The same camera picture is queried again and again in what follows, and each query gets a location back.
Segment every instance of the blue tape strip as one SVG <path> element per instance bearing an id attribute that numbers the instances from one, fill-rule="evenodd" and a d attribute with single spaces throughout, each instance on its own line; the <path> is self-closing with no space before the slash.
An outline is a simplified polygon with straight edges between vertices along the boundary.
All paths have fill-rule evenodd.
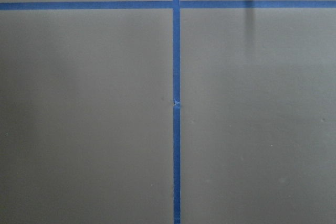
<path id="1" fill-rule="evenodd" d="M 336 8 L 336 1 L 181 1 L 180 8 Z"/>
<path id="2" fill-rule="evenodd" d="M 173 2 L 172 1 L 116 1 L 116 2 L 0 3 L 0 10 L 164 9 L 164 8 L 173 8 Z"/>
<path id="3" fill-rule="evenodd" d="M 173 0 L 174 224 L 181 223 L 180 0 Z"/>
<path id="4" fill-rule="evenodd" d="M 116 1 L 0 3 L 0 10 L 167 8 L 336 8 L 336 1 Z"/>

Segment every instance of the blue painter's tape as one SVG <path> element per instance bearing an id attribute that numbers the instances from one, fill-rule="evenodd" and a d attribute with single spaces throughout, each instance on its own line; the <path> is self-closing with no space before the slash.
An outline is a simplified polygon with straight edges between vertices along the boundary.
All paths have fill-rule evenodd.
<path id="1" fill-rule="evenodd" d="M 181 1 L 180 8 L 336 8 L 336 1 Z"/>
<path id="2" fill-rule="evenodd" d="M 181 223 L 180 0 L 173 0 L 174 224 Z"/>
<path id="3" fill-rule="evenodd" d="M 173 8 L 172 1 L 0 3 L 0 10 L 165 9 L 165 8 Z"/>

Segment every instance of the horizontal blue tape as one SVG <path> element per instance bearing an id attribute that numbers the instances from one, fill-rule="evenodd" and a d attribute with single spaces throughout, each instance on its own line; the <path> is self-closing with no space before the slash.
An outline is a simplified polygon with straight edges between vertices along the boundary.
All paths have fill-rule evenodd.
<path id="1" fill-rule="evenodd" d="M 336 8 L 336 1 L 181 1 L 180 8 Z"/>
<path id="2" fill-rule="evenodd" d="M 173 1 L 0 3 L 0 10 L 166 8 Z M 180 8 L 336 8 L 336 1 L 180 1 Z"/>
<path id="3" fill-rule="evenodd" d="M 0 3 L 0 10 L 161 9 L 172 7 L 173 7 L 172 1 Z"/>

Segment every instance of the vertical blue tape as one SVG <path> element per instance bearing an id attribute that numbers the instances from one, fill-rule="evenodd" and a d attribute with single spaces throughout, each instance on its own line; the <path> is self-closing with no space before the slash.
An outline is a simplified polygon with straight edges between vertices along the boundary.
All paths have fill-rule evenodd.
<path id="1" fill-rule="evenodd" d="M 180 0 L 173 0 L 174 224 L 181 223 Z"/>

